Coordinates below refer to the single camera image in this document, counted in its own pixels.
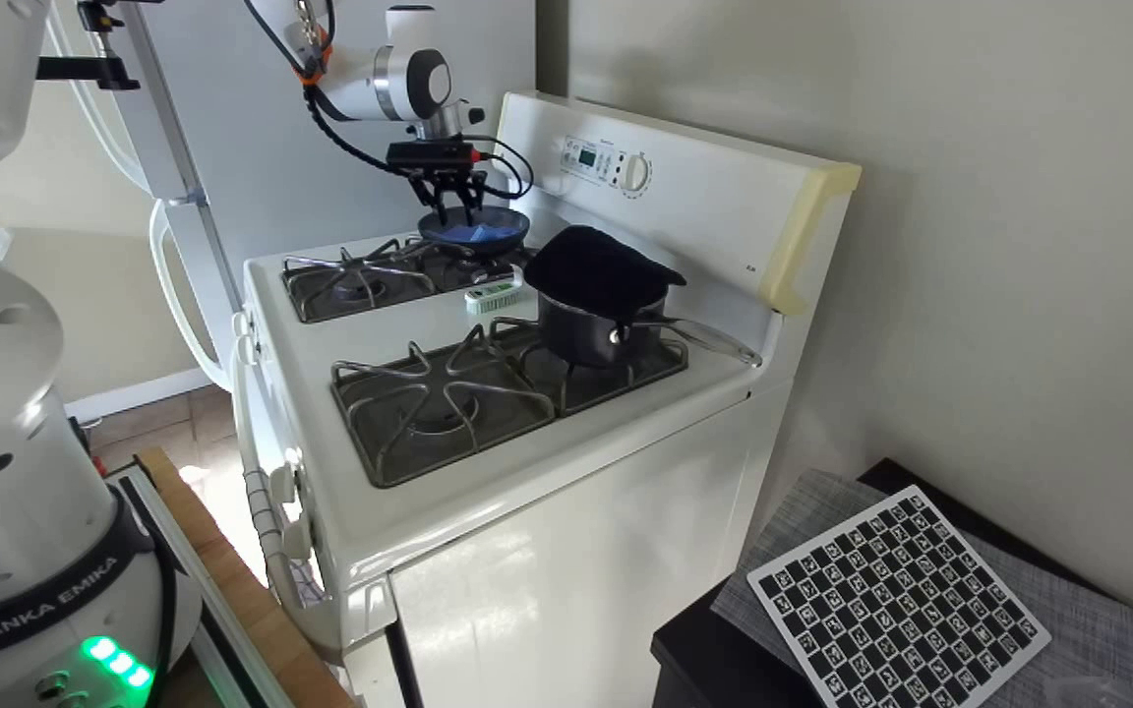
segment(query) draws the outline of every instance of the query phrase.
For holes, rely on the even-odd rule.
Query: gray floor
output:
[[[194,389],[88,424],[104,469],[122,469],[133,450],[163,447],[177,474],[201,495],[223,540],[260,574],[260,544],[243,504],[243,469],[223,389]]]

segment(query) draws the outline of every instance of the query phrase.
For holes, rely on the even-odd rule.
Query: stove burner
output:
[[[685,367],[685,346],[648,336],[628,367],[598,374],[556,357],[535,321],[496,317],[394,367],[340,360],[332,391],[369,483],[399,488]]]
[[[333,262],[282,262],[282,288],[298,321],[327,321],[441,289],[463,289],[488,280],[512,280],[529,255],[529,247],[514,247],[491,258],[468,258],[424,238],[387,238],[369,255],[340,250]]]

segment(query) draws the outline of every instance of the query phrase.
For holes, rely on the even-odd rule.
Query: checkerboard pattern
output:
[[[919,488],[749,578],[817,694],[838,708],[972,708],[1049,645]]]

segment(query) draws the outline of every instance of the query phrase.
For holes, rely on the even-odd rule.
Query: wall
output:
[[[866,165],[773,488],[896,457],[1133,601],[1133,3],[548,6],[579,99]]]
[[[26,133],[0,165],[8,266],[62,317],[66,401],[194,370],[148,271],[148,199],[97,154],[66,87],[36,87]]]

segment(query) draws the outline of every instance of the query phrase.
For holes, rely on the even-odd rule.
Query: green light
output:
[[[147,688],[155,675],[148,675],[148,668],[147,663],[139,663],[139,672],[130,672],[130,688]]]
[[[88,635],[88,642],[82,642],[82,651],[88,651],[91,662],[106,662],[106,655],[120,651],[120,642],[109,642],[109,635]]]
[[[130,651],[120,651],[106,668],[125,675],[139,662]]]

